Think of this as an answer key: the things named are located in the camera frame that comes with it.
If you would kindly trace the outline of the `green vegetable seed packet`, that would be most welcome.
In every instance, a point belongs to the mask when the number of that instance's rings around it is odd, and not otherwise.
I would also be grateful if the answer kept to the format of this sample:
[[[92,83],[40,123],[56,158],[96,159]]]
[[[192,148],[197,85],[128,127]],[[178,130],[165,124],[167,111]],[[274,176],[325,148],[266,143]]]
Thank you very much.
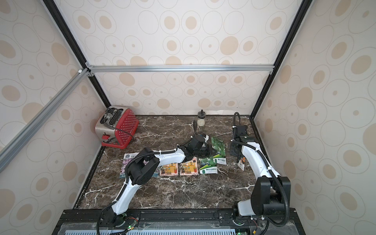
[[[217,137],[211,138],[213,148],[212,159],[216,164],[226,165],[226,144]]]

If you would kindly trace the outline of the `green gourd seed packet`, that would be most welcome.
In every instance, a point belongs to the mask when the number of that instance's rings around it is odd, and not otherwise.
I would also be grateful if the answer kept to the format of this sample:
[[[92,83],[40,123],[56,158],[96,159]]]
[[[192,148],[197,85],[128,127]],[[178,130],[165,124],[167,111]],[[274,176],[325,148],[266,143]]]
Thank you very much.
[[[200,159],[200,174],[218,174],[217,163],[212,158]]]

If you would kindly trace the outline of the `pink sunflower shop seed packet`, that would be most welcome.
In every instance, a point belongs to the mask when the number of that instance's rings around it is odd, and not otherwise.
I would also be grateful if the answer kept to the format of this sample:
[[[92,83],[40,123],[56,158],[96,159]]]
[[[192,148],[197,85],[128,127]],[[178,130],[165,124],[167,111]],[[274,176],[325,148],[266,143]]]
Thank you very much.
[[[160,167],[160,176],[177,176],[178,163],[166,164]]]

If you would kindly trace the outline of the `purple flower seed packet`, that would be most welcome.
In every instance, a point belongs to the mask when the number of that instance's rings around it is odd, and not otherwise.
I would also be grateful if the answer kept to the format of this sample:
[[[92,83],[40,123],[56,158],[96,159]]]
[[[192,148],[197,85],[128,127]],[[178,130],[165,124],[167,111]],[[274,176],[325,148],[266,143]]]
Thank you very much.
[[[155,178],[156,178],[156,177],[159,177],[159,176],[160,176],[160,173],[159,173],[159,172],[154,172],[153,175],[152,175],[152,177],[155,177]]]
[[[138,155],[139,153],[138,152],[135,152],[135,153],[125,153],[124,154],[124,157],[123,157],[123,160],[122,160],[122,166],[121,166],[121,170],[120,170],[120,175],[119,177],[122,179],[122,178],[125,178],[125,168],[128,166],[128,164]]]

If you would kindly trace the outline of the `orange marigold seed packet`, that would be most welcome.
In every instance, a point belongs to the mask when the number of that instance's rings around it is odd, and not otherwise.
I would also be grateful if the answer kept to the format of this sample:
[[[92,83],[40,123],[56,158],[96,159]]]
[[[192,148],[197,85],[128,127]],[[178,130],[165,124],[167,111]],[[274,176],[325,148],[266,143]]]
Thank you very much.
[[[242,171],[244,171],[244,169],[245,169],[245,164],[246,164],[246,158],[245,157],[238,157],[237,165]]]

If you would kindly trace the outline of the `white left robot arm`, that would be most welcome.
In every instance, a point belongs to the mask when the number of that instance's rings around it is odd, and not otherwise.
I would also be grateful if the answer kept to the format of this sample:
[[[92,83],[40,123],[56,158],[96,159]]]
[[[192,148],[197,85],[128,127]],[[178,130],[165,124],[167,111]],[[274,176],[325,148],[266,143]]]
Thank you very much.
[[[113,216],[125,213],[138,189],[152,178],[157,168],[163,165],[189,162],[194,157],[209,157],[211,147],[208,140],[209,136],[206,134],[195,134],[188,142],[177,145],[172,150],[156,151],[149,147],[144,148],[125,167],[125,180],[122,188],[114,201],[101,210],[97,227],[99,227],[104,213],[111,212]]]

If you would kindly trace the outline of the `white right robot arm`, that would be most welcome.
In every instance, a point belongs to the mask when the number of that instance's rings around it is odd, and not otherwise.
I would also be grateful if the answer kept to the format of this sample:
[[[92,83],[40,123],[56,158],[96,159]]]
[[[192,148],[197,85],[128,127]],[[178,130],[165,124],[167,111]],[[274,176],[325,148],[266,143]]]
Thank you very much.
[[[230,153],[245,158],[256,178],[251,198],[238,202],[238,214],[285,226],[290,214],[291,182],[274,169],[258,141],[248,135],[246,125],[233,125]]]

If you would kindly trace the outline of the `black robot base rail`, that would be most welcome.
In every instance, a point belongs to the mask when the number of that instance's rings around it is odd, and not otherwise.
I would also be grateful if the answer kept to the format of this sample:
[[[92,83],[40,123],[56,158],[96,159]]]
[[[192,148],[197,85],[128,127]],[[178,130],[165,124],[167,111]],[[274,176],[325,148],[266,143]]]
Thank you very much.
[[[303,235],[295,209],[288,223],[276,227],[260,216],[240,216],[234,209],[65,210],[54,235]]]

